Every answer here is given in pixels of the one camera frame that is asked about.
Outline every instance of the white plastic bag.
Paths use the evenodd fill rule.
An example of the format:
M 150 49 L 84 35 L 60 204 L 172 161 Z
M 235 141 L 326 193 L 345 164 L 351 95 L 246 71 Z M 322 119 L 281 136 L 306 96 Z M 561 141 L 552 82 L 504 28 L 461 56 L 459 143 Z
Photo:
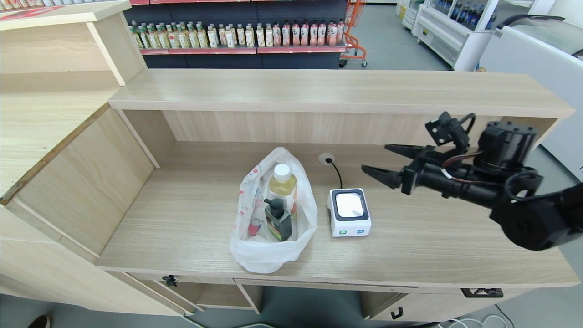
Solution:
M 284 242 L 269 231 L 265 218 L 264 199 L 268 195 L 273 168 L 280 163 L 289 165 L 297 179 L 297 219 L 292 220 L 293 232 Z M 261 228 L 256 236 L 249 236 L 249 224 Z M 243 179 L 239 188 L 239 205 L 231 233 L 229 249 L 235 260 L 255 273 L 272 273 L 283 263 L 295 261 L 312 238 L 318 225 L 318 209 L 312 187 L 304 168 L 289 151 L 275 148 Z

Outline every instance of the cable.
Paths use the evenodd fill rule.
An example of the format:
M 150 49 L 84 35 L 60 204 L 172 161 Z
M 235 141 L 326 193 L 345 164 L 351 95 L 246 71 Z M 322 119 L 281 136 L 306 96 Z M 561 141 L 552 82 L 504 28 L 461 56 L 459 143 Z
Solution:
M 530 196 L 530 197 L 520 197 L 520 196 L 516 196 L 511 190 L 510 190 L 510 184 L 512 183 L 513 180 L 518 179 L 519 177 L 522 176 L 528 176 L 528 175 L 537 175 L 538 172 L 536 170 L 531 170 L 531 171 L 524 171 L 524 172 L 519 172 L 516 173 L 515 175 L 510 176 L 506 182 L 504 182 L 504 192 L 506 194 L 508 194 L 508 196 L 510 197 L 510 199 L 515 200 L 515 201 L 534 201 L 534 200 L 541 200 L 541 199 L 546 199 L 552 196 L 556 196 L 558 194 L 560 194 L 560 191 L 555 191 L 554 193 L 548 193 L 548 194 L 542 194 L 542 195 L 536 195 L 536 196 Z
M 472 130 L 472 128 L 473 128 L 473 124 L 476 122 L 476 115 L 475 115 L 475 114 L 473 114 L 473 113 L 471 113 L 471 114 L 468 114 L 468 115 L 464 116 L 464 117 L 463 117 L 463 118 L 462 118 L 462 119 L 459 121 L 459 123 L 460 123 L 460 124 L 463 124 L 463 123 L 465 123 L 465 121 L 467 121 L 467 120 L 468 120 L 468 119 L 470 119 L 470 118 L 471 118 L 472 120 L 470 121 L 470 125 L 468 125 L 468 128 L 466 129 L 466 133 L 470 133 L 470 131 Z
M 494 306 L 498 309 L 498 311 L 500 311 L 500 313 L 502 313 L 502 315 L 508 319 L 508 321 L 510 322 L 510 325 L 512 326 L 512 328 L 516 328 L 516 326 L 514 326 L 514 322 L 512 322 L 512 319 L 510 319 L 509 316 L 506 315 L 506 313 L 504 313 L 504 311 L 502 311 L 502 309 L 500 309 L 500 307 L 498 306 L 498 304 L 494 304 Z
M 326 163 L 330 163 L 330 164 L 332 164 L 332 166 L 334 166 L 336 173 L 338 173 L 338 179 L 340 179 L 340 189 L 342 189 L 342 176 L 340 175 L 340 171 L 338 171 L 338 168 L 334 164 L 334 161 L 330 157 L 326 158 L 325 161 L 326 161 Z

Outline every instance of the gray floor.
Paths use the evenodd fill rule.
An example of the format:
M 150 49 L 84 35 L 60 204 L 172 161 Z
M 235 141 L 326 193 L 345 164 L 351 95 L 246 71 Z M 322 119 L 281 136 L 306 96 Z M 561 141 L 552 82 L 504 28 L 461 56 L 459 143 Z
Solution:
M 368 53 L 366 69 L 426 69 L 444 70 L 449 66 L 402 28 L 393 6 L 365 8 L 355 35 Z M 360 68 L 359 60 L 349 61 L 346 68 Z M 541 193 L 573 185 L 576 180 L 543 148 L 534 150 L 527 161 L 546 176 Z M 580 250 L 583 239 L 562 246 L 561 251 L 580 278 L 583 259 Z M 500 304 L 517 328 L 581 327 L 583 322 L 583 285 L 571 288 L 537 290 Z M 194 319 L 207 327 L 234 327 L 265 322 L 277 327 L 406 327 L 411 323 L 390 323 L 363 320 L 358 293 L 321 289 L 266 288 L 261 315 L 246 310 L 209 309 L 196 313 Z M 96 312 L 73 305 L 32 301 L 0 295 L 0 327 L 26 328 L 38 315 L 49 313 L 53 328 L 190 328 L 192 324 L 178 317 L 129 315 Z M 495 307 L 472 313 L 468 317 L 483 320 L 489 314 L 499 314 Z M 488 322 L 486 328 L 502 328 L 500 322 Z

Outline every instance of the refrigerator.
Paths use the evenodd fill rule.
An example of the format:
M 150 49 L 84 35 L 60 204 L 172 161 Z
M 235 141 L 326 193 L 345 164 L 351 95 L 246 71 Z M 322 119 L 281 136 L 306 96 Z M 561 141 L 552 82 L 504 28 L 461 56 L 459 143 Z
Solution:
M 497 26 L 479 66 L 528 74 L 575 109 L 542 145 L 583 181 L 583 29 L 557 16 L 508 18 Z

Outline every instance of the yellow bottle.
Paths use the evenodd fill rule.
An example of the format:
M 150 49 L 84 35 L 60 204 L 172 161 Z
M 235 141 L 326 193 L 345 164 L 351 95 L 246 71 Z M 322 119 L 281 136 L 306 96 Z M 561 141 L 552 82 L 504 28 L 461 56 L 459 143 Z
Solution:
M 160 46 L 162 47 L 162 49 L 169 49 L 170 40 L 168 39 L 166 31 L 161 25 L 156 25 L 156 29 L 158 30 L 158 40 L 160 41 Z
M 161 45 L 160 45 L 160 38 L 158 38 L 158 32 L 154 31 L 154 27 L 151 25 L 148 26 L 147 30 L 148 30 L 148 39 L 150 40 L 150 45 L 152 46 L 152 49 L 160 49 Z
M 285 209 L 296 217 L 297 179 L 287 164 L 277 164 L 273 169 L 268 198 L 282 199 Z
M 137 34 L 135 28 L 133 26 L 130 26 L 129 31 L 134 36 L 134 39 L 136 39 L 136 44 L 138 45 L 138 48 L 144 49 L 144 45 L 142 44 L 142 40 L 140 39 L 140 36 Z

